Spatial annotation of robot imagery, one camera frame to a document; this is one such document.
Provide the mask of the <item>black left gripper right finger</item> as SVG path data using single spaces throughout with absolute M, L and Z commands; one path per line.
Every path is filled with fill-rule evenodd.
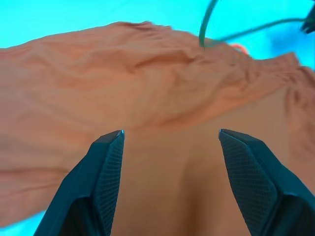
M 266 144 L 219 131 L 234 198 L 252 236 L 313 236 L 315 197 Z

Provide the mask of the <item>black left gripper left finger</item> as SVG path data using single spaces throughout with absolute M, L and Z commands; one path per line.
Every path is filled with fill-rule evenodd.
M 36 236 L 109 236 L 120 187 L 125 133 L 95 140 L 66 175 L 46 210 Z

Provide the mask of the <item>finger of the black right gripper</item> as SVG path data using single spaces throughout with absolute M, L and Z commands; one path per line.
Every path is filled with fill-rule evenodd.
M 301 31 L 309 34 L 315 31 L 315 5 L 311 8 L 303 25 L 301 26 Z

